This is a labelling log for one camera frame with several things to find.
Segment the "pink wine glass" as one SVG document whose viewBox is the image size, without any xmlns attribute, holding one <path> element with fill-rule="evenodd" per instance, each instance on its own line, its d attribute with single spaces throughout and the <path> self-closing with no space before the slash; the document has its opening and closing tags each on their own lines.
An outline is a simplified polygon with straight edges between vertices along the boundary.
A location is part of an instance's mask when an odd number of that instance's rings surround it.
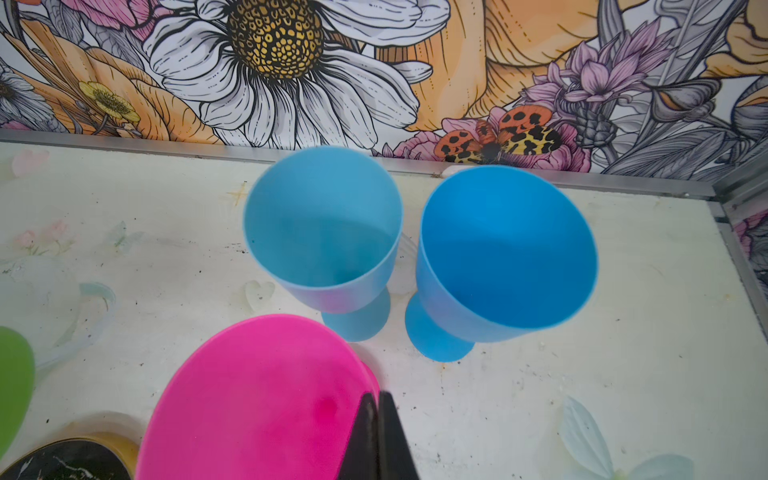
<svg viewBox="0 0 768 480">
<path fill-rule="evenodd" d="M 379 384 L 331 329 L 264 315 L 177 370 L 139 448 L 139 479 L 334 479 L 361 398 Z"/>
</svg>

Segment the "blue wine glass front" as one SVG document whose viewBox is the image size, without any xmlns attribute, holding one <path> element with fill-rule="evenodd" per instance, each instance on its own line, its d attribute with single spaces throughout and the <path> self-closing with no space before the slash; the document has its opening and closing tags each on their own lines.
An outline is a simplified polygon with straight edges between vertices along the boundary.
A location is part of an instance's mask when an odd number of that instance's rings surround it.
<svg viewBox="0 0 768 480">
<path fill-rule="evenodd" d="M 262 269 L 348 342 L 373 338 L 388 320 L 403 226 L 402 198 L 385 168 L 330 146 L 269 167 L 243 217 L 245 243 Z"/>
</svg>

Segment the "blue wine glass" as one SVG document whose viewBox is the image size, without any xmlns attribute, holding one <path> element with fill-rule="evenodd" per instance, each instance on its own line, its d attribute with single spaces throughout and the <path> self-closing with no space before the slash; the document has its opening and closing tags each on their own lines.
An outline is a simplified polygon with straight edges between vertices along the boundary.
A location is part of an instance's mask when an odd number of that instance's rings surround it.
<svg viewBox="0 0 768 480">
<path fill-rule="evenodd" d="M 569 320 L 597 277 L 593 234 L 564 193 L 520 169 L 472 167 L 423 209 L 406 331 L 425 357 L 455 362 Z"/>
<path fill-rule="evenodd" d="M 245 243 L 262 269 L 348 342 L 373 338 L 388 320 L 403 226 L 402 198 L 385 168 L 330 146 L 269 167 L 243 217 Z"/>
</svg>

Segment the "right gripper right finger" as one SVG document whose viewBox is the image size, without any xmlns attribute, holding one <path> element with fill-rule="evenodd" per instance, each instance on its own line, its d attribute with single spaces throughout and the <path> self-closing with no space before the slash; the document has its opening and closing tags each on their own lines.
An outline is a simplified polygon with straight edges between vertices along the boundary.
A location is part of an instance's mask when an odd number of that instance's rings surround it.
<svg viewBox="0 0 768 480">
<path fill-rule="evenodd" d="M 419 480 L 394 398 L 386 391 L 378 402 L 377 472 L 381 480 Z"/>
</svg>

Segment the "green wine glass front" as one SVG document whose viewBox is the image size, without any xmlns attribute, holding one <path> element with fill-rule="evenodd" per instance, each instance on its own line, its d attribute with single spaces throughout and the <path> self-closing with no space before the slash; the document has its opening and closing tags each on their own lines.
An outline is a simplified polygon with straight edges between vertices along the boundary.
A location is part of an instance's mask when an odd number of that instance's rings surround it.
<svg viewBox="0 0 768 480">
<path fill-rule="evenodd" d="M 1 444 L 4 456 L 13 443 L 32 398 L 35 361 L 28 341 L 18 332 L 1 327 Z"/>
</svg>

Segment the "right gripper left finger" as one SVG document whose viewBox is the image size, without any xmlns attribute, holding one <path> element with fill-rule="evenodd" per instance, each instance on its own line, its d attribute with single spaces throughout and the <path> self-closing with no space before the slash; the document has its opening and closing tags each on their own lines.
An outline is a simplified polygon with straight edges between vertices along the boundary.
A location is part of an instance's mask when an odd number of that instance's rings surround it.
<svg viewBox="0 0 768 480">
<path fill-rule="evenodd" d="M 378 478 L 378 409 L 374 395 L 362 396 L 337 480 Z"/>
</svg>

